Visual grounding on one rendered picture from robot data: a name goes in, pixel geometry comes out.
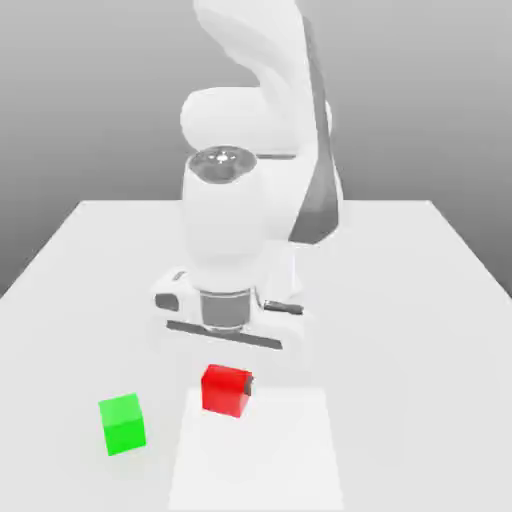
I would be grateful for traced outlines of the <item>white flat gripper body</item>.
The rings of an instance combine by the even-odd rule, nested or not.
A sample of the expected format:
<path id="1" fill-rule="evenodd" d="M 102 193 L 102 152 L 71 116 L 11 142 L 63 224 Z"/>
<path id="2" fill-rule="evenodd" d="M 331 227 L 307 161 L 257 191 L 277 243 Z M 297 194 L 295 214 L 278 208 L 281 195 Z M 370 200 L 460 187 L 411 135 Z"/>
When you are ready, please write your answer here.
<path id="1" fill-rule="evenodd" d="M 232 326 L 204 323 L 200 315 L 158 310 L 150 315 L 151 334 L 166 348 L 212 360 L 259 357 L 281 359 L 304 348 L 301 316 L 258 310 Z"/>

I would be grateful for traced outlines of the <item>small red cube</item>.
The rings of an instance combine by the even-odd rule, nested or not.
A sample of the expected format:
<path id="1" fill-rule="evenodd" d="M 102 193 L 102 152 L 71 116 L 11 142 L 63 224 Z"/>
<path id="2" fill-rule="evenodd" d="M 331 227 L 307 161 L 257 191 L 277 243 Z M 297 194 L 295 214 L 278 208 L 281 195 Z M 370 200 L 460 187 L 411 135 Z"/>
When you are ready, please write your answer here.
<path id="1" fill-rule="evenodd" d="M 202 408 L 240 418 L 251 397 L 242 394 L 247 375 L 253 374 L 247 370 L 210 364 L 201 378 Z"/>

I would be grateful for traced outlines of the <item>small green cube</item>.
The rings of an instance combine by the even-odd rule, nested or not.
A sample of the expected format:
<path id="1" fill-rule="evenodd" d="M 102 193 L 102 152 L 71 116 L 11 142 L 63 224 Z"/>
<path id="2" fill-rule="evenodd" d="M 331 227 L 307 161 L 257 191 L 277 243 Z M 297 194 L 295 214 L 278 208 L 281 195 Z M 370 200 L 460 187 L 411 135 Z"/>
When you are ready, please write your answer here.
<path id="1" fill-rule="evenodd" d="M 146 445 L 144 418 L 136 393 L 101 400 L 98 406 L 109 456 Z"/>

